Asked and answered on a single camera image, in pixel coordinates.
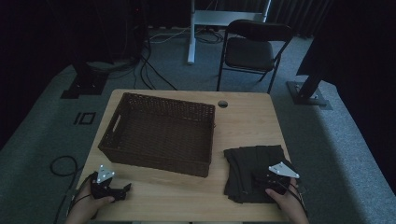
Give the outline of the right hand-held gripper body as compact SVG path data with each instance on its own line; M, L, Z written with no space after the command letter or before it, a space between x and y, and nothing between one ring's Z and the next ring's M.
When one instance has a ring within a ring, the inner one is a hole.
M289 189L292 178L299 179L300 175L290 163L283 161L253 172L253 180L258 187L272 189L279 194L284 194Z

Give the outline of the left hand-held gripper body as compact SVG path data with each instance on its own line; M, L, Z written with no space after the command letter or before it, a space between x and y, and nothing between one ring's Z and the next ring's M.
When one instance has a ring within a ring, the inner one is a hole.
M111 196L115 200L117 195L127 193L123 189L112 189L110 183L115 176L115 172L107 169L103 164L99 169L90 175L91 193L94 199L100 199Z

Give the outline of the dark cloth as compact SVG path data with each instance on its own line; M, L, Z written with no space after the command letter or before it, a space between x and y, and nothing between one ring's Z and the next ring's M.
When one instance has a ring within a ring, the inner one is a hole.
M290 163L281 145L230 148L223 151L229 163L224 194L235 203L275 203L253 180L253 172L280 161Z

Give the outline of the brown wicker basket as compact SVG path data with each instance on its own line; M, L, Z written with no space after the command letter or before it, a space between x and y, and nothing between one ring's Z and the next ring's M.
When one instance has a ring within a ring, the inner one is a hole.
M207 177L213 105L126 92L98 148L115 163Z

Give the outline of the person's left hand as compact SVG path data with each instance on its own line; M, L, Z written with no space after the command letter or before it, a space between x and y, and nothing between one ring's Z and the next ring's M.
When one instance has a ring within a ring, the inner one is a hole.
M76 197L76 201L68 212L64 224L88 224L100 208L113 203L115 199L111 196L94 199L90 185L86 184Z

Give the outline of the person's right hand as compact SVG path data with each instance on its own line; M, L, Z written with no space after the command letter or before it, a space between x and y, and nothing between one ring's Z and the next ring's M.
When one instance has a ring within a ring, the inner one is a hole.
M289 192L279 194L272 189L265 192L279 205L283 213L289 218L290 224L309 224L308 217L297 196L298 185L296 180L290 180Z

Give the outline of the black slanted stand with base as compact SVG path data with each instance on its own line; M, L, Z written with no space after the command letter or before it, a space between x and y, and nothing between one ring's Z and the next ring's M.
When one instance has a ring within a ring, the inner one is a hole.
M316 105L322 110L332 110L330 102L318 89L321 80L320 75L310 75L305 82L288 81L287 87L292 101L296 105Z

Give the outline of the black folding chair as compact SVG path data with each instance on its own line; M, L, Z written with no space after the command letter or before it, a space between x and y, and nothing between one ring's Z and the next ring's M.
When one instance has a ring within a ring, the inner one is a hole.
M271 72L267 92L270 92L281 61L281 56L293 38L292 29L281 23L251 20L232 21L225 29L219 63L217 91L222 71L260 74L262 81Z

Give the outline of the dark pleated curtain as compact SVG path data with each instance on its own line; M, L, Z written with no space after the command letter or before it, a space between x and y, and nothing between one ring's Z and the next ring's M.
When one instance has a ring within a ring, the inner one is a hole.
M333 0L272 0L267 20L283 23L299 36L315 36Z

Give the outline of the black stand with base plate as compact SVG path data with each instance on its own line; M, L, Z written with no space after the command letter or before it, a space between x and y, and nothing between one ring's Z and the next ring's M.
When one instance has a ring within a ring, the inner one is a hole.
M94 71L85 62L73 63L76 77L68 90L64 90L62 99L77 99L80 95L101 95L106 85L108 73Z

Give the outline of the white metal desk frame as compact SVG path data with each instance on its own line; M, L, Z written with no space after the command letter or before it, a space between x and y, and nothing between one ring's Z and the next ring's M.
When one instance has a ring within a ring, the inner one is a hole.
M195 1L191 0L191 24L190 24L190 43L189 51L187 56L187 63L194 64L195 62L195 50L196 50L196 38L195 38L195 26L228 26L232 21L244 19L251 21L262 21L266 22L272 0L265 0L263 5L263 11L259 12L242 12L242 11L217 11L217 10L199 10L195 8Z

